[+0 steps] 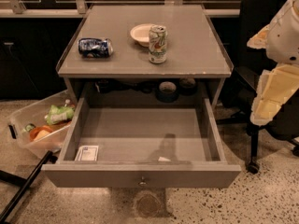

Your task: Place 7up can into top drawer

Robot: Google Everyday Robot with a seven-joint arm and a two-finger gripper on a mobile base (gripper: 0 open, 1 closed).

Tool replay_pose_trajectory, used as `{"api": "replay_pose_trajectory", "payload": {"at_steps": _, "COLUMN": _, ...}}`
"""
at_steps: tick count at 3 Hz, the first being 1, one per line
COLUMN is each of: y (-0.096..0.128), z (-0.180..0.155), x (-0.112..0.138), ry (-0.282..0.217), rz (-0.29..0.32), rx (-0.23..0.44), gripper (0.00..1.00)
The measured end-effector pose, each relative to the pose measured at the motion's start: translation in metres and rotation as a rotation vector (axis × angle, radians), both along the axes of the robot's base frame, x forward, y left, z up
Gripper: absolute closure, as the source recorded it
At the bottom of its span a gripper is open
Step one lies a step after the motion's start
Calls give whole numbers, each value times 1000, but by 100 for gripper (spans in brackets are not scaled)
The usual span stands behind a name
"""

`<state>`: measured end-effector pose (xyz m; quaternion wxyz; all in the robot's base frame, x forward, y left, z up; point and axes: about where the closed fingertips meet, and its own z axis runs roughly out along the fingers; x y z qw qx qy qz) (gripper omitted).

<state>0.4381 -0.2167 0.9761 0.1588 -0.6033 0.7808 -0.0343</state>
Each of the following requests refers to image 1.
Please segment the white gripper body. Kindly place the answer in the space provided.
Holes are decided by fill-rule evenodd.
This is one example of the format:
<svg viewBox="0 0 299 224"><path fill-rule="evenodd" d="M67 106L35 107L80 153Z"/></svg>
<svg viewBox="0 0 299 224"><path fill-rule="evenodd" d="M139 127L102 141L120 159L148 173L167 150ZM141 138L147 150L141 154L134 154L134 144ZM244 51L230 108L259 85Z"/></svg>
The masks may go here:
<svg viewBox="0 0 299 224"><path fill-rule="evenodd" d="M259 83L256 110L278 110L299 88L299 66L279 63L264 70Z"/></svg>

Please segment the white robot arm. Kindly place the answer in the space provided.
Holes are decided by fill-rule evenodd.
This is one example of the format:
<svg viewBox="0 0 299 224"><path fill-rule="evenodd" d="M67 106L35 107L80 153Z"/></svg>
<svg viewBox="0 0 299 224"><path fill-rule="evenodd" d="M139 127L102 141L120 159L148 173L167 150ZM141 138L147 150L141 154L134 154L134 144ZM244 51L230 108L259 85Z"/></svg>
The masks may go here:
<svg viewBox="0 0 299 224"><path fill-rule="evenodd" d="M247 46L265 49L266 56L277 63L271 71L263 70L251 106L250 121L264 126L299 90L299 0L287 0Z"/></svg>

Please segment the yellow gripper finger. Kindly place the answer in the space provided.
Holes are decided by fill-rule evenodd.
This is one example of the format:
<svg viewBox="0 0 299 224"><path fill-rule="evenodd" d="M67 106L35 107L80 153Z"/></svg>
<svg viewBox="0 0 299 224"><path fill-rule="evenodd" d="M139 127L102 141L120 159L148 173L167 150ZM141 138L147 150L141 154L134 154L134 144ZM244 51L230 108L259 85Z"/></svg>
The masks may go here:
<svg viewBox="0 0 299 224"><path fill-rule="evenodd" d="M256 35L251 37L247 46L252 49L266 49L269 25L265 25Z"/></svg>
<svg viewBox="0 0 299 224"><path fill-rule="evenodd" d="M264 126L273 120L281 106L269 100L255 98L251 107L250 121L258 126Z"/></svg>

